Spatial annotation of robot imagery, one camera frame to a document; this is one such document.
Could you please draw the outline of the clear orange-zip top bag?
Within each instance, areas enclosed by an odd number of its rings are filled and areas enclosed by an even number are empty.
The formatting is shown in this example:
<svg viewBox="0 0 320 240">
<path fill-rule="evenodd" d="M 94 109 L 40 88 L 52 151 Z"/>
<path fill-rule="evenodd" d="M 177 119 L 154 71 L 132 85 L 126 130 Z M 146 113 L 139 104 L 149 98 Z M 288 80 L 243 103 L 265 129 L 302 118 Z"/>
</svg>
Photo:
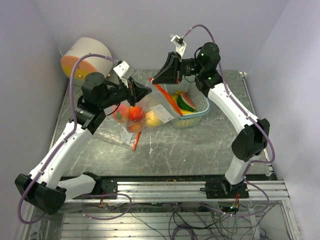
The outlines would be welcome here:
<svg viewBox="0 0 320 240">
<path fill-rule="evenodd" d="M 152 80 L 150 78 L 145 85 L 151 88 L 151 93 L 135 106 L 130 106 L 127 101 L 122 102 L 112 114 L 112 118 L 129 133 L 157 128 L 183 116 L 173 97 L 161 85 L 152 84 Z"/>
</svg>

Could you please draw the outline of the clear orange-zip bag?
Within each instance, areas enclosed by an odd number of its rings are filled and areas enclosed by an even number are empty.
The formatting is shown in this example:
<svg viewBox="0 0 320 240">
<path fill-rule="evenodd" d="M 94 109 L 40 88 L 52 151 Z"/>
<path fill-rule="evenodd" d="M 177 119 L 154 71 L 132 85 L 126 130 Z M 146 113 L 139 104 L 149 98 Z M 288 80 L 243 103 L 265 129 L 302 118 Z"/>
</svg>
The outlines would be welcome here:
<svg viewBox="0 0 320 240">
<path fill-rule="evenodd" d="M 112 118 L 129 133 L 157 128 L 183 116 L 173 97 L 161 85 L 152 84 L 152 80 L 150 78 L 145 85 L 151 88 L 151 93 L 135 106 L 130 106 L 127 101 L 122 102 L 112 114 Z"/>
<path fill-rule="evenodd" d="M 126 127 L 116 125 L 115 127 L 99 127 L 94 137 L 105 143 L 122 147 L 131 151 L 136 150 L 137 133 L 127 131 Z"/>
</svg>

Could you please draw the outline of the orange toy peach with leaf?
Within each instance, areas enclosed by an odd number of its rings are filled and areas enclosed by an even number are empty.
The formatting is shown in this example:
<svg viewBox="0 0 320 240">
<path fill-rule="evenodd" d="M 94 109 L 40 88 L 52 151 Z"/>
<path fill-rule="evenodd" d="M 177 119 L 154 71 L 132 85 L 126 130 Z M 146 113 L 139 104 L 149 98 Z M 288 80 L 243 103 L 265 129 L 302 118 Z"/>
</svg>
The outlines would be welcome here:
<svg viewBox="0 0 320 240">
<path fill-rule="evenodd" d="M 129 120 L 130 108 L 125 104 L 120 104 L 117 110 L 112 114 L 114 120 L 119 123 L 126 123 Z"/>
</svg>

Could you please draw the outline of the toy watermelon slice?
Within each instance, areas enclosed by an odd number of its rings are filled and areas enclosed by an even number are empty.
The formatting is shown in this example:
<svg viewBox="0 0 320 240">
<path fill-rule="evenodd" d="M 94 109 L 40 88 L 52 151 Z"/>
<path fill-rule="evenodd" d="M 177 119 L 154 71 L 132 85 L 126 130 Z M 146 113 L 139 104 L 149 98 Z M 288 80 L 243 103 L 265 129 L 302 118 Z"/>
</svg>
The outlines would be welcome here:
<svg viewBox="0 0 320 240">
<path fill-rule="evenodd" d="M 177 98 L 176 98 L 176 103 L 177 105 L 184 111 L 188 112 L 196 112 L 196 106 L 190 99 L 189 95 L 185 91 L 177 91 Z"/>
</svg>

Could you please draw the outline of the yellow toy mango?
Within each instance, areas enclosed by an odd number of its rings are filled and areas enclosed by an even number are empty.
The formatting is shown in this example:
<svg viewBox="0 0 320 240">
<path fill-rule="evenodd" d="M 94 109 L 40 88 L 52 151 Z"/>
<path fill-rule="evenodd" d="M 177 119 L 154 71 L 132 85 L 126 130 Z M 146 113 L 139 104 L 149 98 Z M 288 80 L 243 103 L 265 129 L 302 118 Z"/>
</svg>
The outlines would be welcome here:
<svg viewBox="0 0 320 240">
<path fill-rule="evenodd" d="M 144 117 L 145 125 L 148 128 L 156 128 L 163 124 L 163 122 L 156 116 L 153 110 L 149 110 Z"/>
</svg>

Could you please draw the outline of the yellow toy banana bunch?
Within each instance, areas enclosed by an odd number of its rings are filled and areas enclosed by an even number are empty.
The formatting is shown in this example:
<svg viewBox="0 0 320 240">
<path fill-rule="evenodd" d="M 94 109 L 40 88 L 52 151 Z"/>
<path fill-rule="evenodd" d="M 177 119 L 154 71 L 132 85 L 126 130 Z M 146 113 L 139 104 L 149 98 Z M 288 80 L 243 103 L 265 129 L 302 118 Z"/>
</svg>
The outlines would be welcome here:
<svg viewBox="0 0 320 240">
<path fill-rule="evenodd" d="M 176 91 L 172 98 L 175 100 L 183 115 L 194 114 L 197 112 L 197 108 L 187 92 L 181 90 Z"/>
</svg>

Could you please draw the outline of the red toy wax apple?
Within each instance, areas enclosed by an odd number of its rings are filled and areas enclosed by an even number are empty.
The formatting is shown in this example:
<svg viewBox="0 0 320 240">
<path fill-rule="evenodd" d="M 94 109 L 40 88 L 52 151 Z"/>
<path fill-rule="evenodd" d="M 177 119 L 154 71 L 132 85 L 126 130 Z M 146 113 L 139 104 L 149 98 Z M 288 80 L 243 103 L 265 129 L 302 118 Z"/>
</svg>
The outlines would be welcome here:
<svg viewBox="0 0 320 240">
<path fill-rule="evenodd" d="M 129 120 L 131 122 L 140 122 L 145 118 L 145 115 L 144 109 L 140 106 L 131 106 L 129 108 Z"/>
</svg>

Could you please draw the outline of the pink toy peach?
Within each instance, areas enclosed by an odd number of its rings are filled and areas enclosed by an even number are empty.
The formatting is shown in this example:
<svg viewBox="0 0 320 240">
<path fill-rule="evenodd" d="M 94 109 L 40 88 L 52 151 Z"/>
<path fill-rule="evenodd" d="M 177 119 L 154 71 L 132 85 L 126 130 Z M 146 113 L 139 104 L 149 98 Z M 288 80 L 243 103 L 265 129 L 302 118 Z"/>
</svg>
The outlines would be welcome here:
<svg viewBox="0 0 320 240">
<path fill-rule="evenodd" d="M 126 127 L 129 133 L 138 133 L 144 129 L 144 124 L 142 122 L 136 122 L 130 126 Z"/>
</svg>

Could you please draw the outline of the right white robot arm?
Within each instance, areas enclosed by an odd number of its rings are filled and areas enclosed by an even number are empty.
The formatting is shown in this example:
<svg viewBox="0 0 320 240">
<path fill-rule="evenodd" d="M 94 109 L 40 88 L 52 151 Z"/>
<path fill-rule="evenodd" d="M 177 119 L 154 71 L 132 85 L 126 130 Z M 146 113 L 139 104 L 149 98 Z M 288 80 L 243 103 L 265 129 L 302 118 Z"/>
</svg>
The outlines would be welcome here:
<svg viewBox="0 0 320 240">
<path fill-rule="evenodd" d="M 268 145 L 270 123 L 251 113 L 228 87 L 221 64 L 220 50 L 216 43 L 207 42 L 196 50 L 193 58 L 184 59 L 186 44 L 175 43 L 164 66 L 152 79 L 152 84 L 177 85 L 184 76 L 194 76 L 195 86 L 216 104 L 234 126 L 237 136 L 231 144 L 233 159 L 224 174 L 219 191 L 226 198 L 233 197 L 244 184 L 253 157 Z"/>
</svg>

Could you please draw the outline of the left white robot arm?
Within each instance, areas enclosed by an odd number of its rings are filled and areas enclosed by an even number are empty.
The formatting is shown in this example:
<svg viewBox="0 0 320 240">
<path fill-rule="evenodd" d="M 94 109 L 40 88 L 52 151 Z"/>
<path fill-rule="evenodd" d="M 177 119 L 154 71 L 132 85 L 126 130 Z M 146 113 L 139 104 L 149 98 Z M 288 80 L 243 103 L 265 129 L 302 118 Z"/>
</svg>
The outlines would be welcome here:
<svg viewBox="0 0 320 240">
<path fill-rule="evenodd" d="M 47 215 L 57 213 L 69 199 L 82 195 L 96 199 L 101 195 L 101 177 L 84 172 L 62 181 L 65 167 L 104 121 L 105 109 L 118 107 L 123 101 L 135 106 L 152 89 L 135 82 L 132 77 L 127 83 L 120 81 L 116 84 L 106 80 L 103 74 L 93 72 L 86 76 L 81 91 L 75 117 L 68 121 L 55 145 L 29 174 L 21 173 L 14 181 L 22 199 Z"/>
</svg>

